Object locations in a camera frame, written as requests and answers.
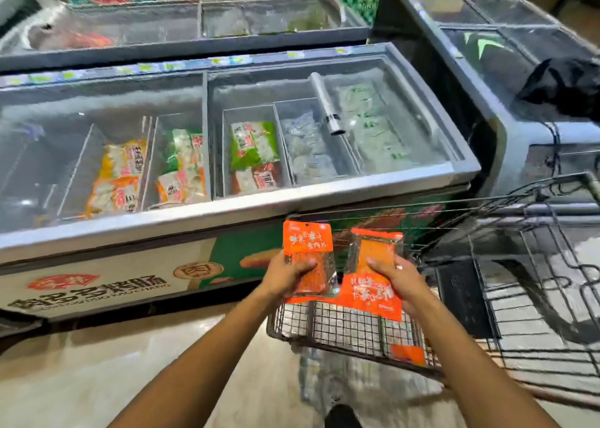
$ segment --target person's right hand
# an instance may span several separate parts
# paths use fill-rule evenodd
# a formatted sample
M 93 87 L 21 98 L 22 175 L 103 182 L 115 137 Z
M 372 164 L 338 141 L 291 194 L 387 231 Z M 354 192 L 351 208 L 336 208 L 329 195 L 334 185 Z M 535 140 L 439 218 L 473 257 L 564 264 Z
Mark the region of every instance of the person's right hand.
M 402 299 L 402 309 L 410 317 L 416 317 L 419 304 L 432 297 L 431 289 L 425 278 L 416 270 L 415 265 L 396 256 L 396 266 L 375 259 L 367 259 L 367 264 L 377 273 L 385 276 Z

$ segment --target wire basket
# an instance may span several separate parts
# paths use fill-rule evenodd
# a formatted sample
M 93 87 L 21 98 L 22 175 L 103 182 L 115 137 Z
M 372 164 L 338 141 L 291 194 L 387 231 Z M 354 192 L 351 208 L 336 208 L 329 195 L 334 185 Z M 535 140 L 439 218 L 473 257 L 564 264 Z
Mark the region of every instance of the wire basket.
M 594 240 L 600 208 L 549 204 L 558 185 L 587 190 L 600 205 L 600 183 L 584 173 L 535 182 L 504 197 L 292 218 L 331 225 L 338 269 L 350 223 L 404 233 L 406 254 L 431 290 L 513 379 L 540 399 L 600 411 L 600 240 Z M 424 222 L 423 212 L 433 214 Z M 269 317 L 267 333 L 443 381 L 421 328 L 402 317 L 390 321 L 318 301 L 284 304 Z M 394 358 L 394 344 L 422 348 L 425 366 Z

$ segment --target floor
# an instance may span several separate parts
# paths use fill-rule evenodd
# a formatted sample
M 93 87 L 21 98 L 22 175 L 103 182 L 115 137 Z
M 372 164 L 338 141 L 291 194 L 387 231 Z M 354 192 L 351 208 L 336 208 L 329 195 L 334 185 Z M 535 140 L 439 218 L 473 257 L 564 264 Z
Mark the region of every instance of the floor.
M 231 307 L 184 311 L 17 344 L 0 356 L 0 426 L 106 427 L 150 379 Z M 319 405 L 314 398 L 311 401 L 310 377 L 315 377 L 311 359 L 301 360 L 305 352 L 294 354 L 288 344 L 269 338 L 262 326 L 207 426 L 322 426 L 313 407 Z M 330 358 L 335 362 L 340 357 Z M 408 406 L 419 394 L 439 392 L 436 382 L 358 359 L 350 360 L 350 368 L 356 412 L 365 427 L 464 426 L 452 401 Z M 564 427 L 600 424 L 600 416 L 593 412 L 557 405 L 545 408 Z

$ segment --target orange package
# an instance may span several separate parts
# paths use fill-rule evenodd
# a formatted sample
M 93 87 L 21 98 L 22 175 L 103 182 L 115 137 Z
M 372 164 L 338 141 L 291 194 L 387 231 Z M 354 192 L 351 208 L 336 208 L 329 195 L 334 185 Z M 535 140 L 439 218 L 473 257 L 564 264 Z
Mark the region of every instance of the orange package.
M 393 321 L 402 321 L 402 302 L 395 294 L 389 280 L 376 273 L 367 259 L 376 259 L 395 265 L 395 255 L 401 252 L 401 232 L 379 232 L 353 227 L 352 243 L 346 261 L 340 299 L 344 305 L 369 311 Z
M 333 286 L 337 282 L 333 250 L 331 226 L 328 224 L 291 220 L 283 223 L 283 251 L 290 262 L 317 261 L 317 266 L 298 283 L 294 297 L 333 294 Z

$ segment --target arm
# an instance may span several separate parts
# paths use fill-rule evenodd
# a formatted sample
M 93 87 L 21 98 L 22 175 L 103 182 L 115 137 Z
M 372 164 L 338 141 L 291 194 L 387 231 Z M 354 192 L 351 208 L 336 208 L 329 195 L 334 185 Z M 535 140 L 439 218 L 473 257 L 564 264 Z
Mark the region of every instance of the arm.
M 372 261 L 418 320 L 439 358 L 469 428 L 559 428 L 536 400 L 497 366 L 436 297 L 415 266 L 397 257 L 397 268 Z
M 287 265 L 283 251 L 273 257 L 261 284 L 162 370 L 109 428 L 204 426 L 260 324 L 315 265 Z

